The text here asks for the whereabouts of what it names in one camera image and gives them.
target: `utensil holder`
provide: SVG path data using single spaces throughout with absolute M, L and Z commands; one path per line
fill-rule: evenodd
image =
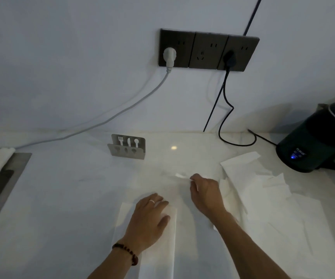
M 123 144 L 127 144 L 127 139 L 130 138 L 131 147 L 122 146 L 119 137 L 123 138 Z M 138 139 L 138 147 L 136 147 L 135 139 Z M 112 142 L 113 144 L 108 144 L 108 148 L 111 151 L 111 155 L 116 157 L 124 157 L 124 158 L 136 158 L 136 159 L 144 159 L 146 156 L 146 139 L 142 137 L 136 136 L 127 136 L 127 135 L 118 135 L 112 134 Z

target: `white countertop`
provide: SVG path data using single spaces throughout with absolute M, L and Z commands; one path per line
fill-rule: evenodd
M 146 139 L 145 160 L 111 156 L 111 133 L 102 131 L 21 150 L 33 155 L 0 213 L 0 278 L 86 278 L 109 253 L 121 203 L 152 192 L 178 209 L 174 278 L 235 278 L 229 253 L 194 207 L 187 181 L 172 175 L 198 172 L 219 180 L 225 177 L 221 161 L 250 151 L 274 175 L 283 172 L 292 192 L 322 202 L 335 238 L 335 183 L 325 171 L 293 171 L 263 140 L 242 148 L 213 133 L 131 134 Z

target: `black kettle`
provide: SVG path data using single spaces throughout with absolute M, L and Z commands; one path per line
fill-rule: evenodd
M 276 146 L 276 153 L 299 172 L 335 170 L 335 103 L 308 117 Z

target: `gray power cord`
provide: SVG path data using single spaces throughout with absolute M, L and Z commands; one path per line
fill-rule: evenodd
M 67 136 L 64 136 L 64 137 L 60 137 L 60 138 L 55 138 L 55 139 L 48 139 L 48 140 L 42 140 L 42 141 L 38 141 L 38 142 L 32 142 L 32 143 L 28 143 L 28 144 L 24 144 L 24 145 L 21 145 L 21 146 L 18 146 L 18 147 L 15 147 L 16 150 L 19 150 L 21 148 L 25 148 L 25 147 L 28 147 L 28 146 L 33 146 L 33 145 L 37 145 L 37 144 L 42 144 L 42 143 L 48 143 L 48 142 L 53 142 L 53 141 L 60 141 L 60 140 L 65 140 L 65 139 L 68 139 L 72 136 L 75 136 L 75 135 L 78 135 L 78 134 L 81 134 L 83 132 L 86 132 L 86 131 L 89 131 L 91 129 L 94 129 L 96 127 L 99 127 L 99 126 L 102 126 L 102 125 L 105 125 L 106 123 L 110 122 L 111 120 L 115 119 L 116 117 L 118 117 L 120 114 L 128 111 L 129 109 L 135 107 L 136 105 L 138 105 L 139 103 L 143 102 L 146 98 L 148 98 L 149 96 L 151 96 L 154 92 L 156 92 L 160 87 L 161 85 L 165 82 L 165 80 L 167 79 L 169 73 L 171 72 L 171 67 L 168 67 L 166 69 L 166 75 L 165 77 L 163 78 L 163 80 L 160 82 L 159 85 L 157 85 L 157 87 L 155 89 L 153 89 L 150 93 L 148 93 L 147 95 L 145 95 L 143 98 L 141 98 L 139 101 L 137 101 L 136 103 L 132 104 L 130 107 L 127 107 L 125 109 L 123 109 L 122 111 L 116 113 L 113 117 L 110 117 L 108 118 L 106 121 L 103 121 L 103 122 L 100 122 L 96 125 L 93 125 L 93 126 L 90 126 L 88 128 L 85 128 L 83 130 L 80 130 L 78 132 L 74 132 L 73 134 L 70 134 L 70 135 L 67 135 Z

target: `fork icon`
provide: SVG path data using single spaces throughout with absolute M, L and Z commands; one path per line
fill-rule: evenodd
M 123 146 L 123 137 L 119 136 L 118 140 L 120 141 L 120 145 Z

